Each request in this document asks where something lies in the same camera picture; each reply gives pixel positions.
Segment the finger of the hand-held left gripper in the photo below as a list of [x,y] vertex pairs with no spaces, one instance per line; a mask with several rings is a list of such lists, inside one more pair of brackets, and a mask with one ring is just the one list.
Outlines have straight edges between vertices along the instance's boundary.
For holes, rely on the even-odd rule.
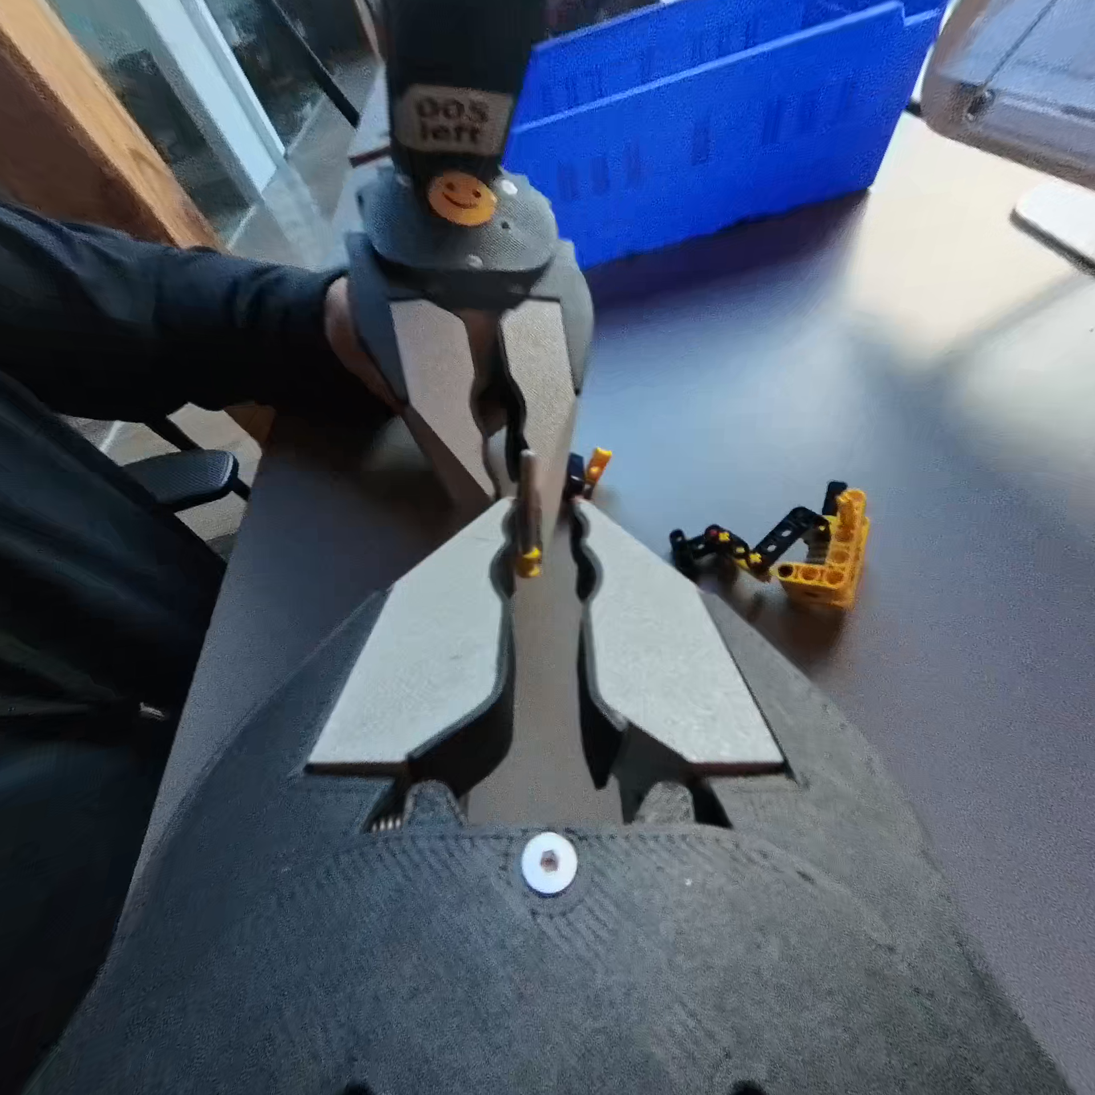
[[543,516],[557,517],[578,401],[562,307],[528,300],[502,314],[498,334],[512,397],[505,442],[509,470],[517,477],[522,452],[535,452]]
[[467,324],[424,298],[392,304],[390,310],[410,433],[457,507],[489,507],[497,487],[474,410],[478,373]]

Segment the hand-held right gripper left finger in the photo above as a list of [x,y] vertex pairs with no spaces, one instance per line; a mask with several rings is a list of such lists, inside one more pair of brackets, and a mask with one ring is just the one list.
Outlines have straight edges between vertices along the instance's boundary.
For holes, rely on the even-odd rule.
[[309,770],[435,781],[461,798],[506,757],[517,669],[512,511],[513,500],[496,502],[388,590]]

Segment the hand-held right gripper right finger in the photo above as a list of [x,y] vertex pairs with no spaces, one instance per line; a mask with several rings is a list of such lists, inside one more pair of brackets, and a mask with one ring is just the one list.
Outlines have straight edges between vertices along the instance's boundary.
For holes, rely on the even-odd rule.
[[571,504],[579,725],[595,785],[767,775],[785,753],[701,590],[588,500]]

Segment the grey axle with yellow connector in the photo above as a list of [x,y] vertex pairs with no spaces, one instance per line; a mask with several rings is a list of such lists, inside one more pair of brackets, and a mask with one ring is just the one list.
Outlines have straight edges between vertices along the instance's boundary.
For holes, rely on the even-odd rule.
[[517,464],[514,500],[514,568],[523,580],[541,575],[544,566],[540,457],[523,448]]

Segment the person's left forearm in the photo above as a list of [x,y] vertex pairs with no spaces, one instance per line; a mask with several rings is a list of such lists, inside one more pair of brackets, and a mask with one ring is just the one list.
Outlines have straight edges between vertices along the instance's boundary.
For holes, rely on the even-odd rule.
[[325,336],[333,283],[3,203],[3,375],[64,416],[255,403],[349,421],[369,396]]

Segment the yellow and black lego assembly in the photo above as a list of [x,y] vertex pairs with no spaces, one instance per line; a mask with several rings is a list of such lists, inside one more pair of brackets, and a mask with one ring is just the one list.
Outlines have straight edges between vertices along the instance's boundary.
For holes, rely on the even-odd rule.
[[857,603],[870,530],[866,491],[830,481],[819,509],[793,507],[754,543],[719,524],[697,536],[673,529],[668,542],[673,566],[691,580],[720,567],[776,581],[796,605],[849,611]]

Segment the person's left hand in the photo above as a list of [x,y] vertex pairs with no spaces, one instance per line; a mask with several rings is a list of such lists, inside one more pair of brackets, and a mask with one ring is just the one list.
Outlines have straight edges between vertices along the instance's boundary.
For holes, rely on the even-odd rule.
[[402,409],[390,384],[364,348],[352,317],[350,280],[346,275],[333,280],[324,297],[324,335],[341,363],[364,387],[393,412]]

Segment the blue plastic storage bin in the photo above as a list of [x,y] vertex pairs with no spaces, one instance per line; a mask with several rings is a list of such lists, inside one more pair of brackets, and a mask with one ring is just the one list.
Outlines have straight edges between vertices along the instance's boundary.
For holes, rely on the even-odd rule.
[[654,2],[532,53],[504,165],[583,268],[874,184],[946,2]]

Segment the glass door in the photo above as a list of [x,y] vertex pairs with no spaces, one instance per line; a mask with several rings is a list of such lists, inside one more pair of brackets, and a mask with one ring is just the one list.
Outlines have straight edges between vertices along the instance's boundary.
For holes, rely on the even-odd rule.
[[321,267],[379,70],[350,1],[53,1],[231,251]]

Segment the person's black jacket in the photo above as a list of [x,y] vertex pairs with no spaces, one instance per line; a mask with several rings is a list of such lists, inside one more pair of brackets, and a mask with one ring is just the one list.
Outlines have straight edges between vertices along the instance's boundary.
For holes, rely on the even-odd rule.
[[111,947],[225,575],[130,472],[3,377],[2,1080]]

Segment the wooden cabinet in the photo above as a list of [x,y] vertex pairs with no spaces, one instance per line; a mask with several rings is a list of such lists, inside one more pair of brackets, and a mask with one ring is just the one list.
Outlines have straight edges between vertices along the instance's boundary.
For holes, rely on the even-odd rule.
[[184,249],[223,247],[46,2],[2,2],[2,189],[60,220]]

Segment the white flat object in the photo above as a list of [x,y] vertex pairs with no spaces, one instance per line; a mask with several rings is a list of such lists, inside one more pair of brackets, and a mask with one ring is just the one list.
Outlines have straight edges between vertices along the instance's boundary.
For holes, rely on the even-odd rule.
[[1023,232],[1094,274],[1094,193],[1071,182],[1041,182],[1011,219]]

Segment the grey device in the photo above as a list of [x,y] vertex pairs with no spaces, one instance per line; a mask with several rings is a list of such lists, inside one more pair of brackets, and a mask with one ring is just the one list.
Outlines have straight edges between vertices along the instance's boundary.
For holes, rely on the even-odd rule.
[[940,137],[1094,189],[1094,2],[953,2],[921,117]]

